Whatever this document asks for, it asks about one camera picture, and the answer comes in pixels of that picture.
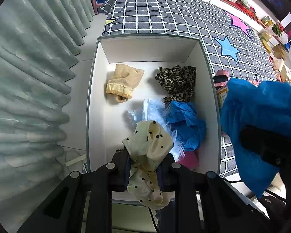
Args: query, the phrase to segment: power cord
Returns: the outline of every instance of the power cord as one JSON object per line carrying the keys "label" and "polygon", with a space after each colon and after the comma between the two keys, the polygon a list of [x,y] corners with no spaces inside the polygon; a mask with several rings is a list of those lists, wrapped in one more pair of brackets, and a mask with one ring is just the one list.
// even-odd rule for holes
{"label": "power cord", "polygon": [[156,232],[159,233],[158,227],[157,227],[157,225],[155,223],[155,220],[154,220],[154,217],[153,217],[153,214],[152,214],[152,210],[150,208],[148,208],[148,209],[149,209],[149,212],[150,212],[150,215],[151,215],[151,219],[152,219],[152,223],[154,225],[154,228],[155,228]]}
{"label": "power cord", "polygon": [[[226,178],[223,178],[224,181],[228,182],[228,183],[239,183],[239,182],[243,182],[242,180],[236,180],[236,181],[230,181],[230,180],[227,180]],[[283,202],[287,202],[287,199],[279,196],[278,194],[275,194],[274,192],[268,190],[268,189],[265,189],[265,192],[276,197],[277,199],[283,201]]]}

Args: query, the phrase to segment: polka dot cloth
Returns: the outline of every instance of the polka dot cloth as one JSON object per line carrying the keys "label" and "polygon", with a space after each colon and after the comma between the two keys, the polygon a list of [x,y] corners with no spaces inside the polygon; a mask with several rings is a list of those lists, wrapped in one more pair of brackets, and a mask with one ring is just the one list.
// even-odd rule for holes
{"label": "polka dot cloth", "polygon": [[133,161],[127,191],[149,208],[167,206],[172,194],[161,192],[155,171],[173,147],[171,136],[156,121],[141,121],[123,144]]}

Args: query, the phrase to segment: gray checkered tablecloth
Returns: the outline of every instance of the gray checkered tablecloth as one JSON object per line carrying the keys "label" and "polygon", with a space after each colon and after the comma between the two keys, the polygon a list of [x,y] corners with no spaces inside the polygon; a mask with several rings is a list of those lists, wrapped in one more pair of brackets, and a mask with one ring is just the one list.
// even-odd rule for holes
{"label": "gray checkered tablecloth", "polygon": [[[103,35],[152,32],[190,36],[200,39],[210,69],[229,71],[231,77],[252,81],[276,81],[260,40],[252,30],[249,37],[231,25],[231,17],[219,7],[202,0],[108,0],[99,9],[108,15]],[[215,38],[227,36],[238,49],[236,62],[222,55]],[[221,137],[220,177],[237,173],[233,145]]]}

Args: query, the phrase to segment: open storage box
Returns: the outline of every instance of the open storage box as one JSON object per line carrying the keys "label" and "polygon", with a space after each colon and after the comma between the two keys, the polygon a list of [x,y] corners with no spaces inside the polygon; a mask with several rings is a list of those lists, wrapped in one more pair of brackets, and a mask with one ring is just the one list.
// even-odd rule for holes
{"label": "open storage box", "polygon": [[[106,94],[106,84],[117,63],[143,69],[144,75],[131,100],[117,103]],[[197,172],[219,173],[221,131],[219,108],[209,64],[198,39],[169,34],[134,33],[99,37],[93,59],[87,102],[87,160],[91,171],[110,162],[122,140],[135,128],[128,110],[142,107],[145,98],[164,98],[167,92],[155,80],[158,68],[188,65],[196,67],[196,85],[191,101],[198,117],[206,122],[206,137],[196,150]],[[112,194],[113,199],[135,200],[134,195]]]}

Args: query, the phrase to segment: leopard print fabric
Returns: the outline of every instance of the leopard print fabric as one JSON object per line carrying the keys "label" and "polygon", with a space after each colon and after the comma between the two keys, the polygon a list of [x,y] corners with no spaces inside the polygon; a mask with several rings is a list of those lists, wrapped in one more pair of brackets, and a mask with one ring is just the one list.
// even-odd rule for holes
{"label": "leopard print fabric", "polygon": [[195,86],[196,67],[179,65],[173,68],[158,68],[159,73],[155,75],[155,79],[170,94],[163,98],[165,104],[171,101],[189,102],[193,95],[193,87]]}

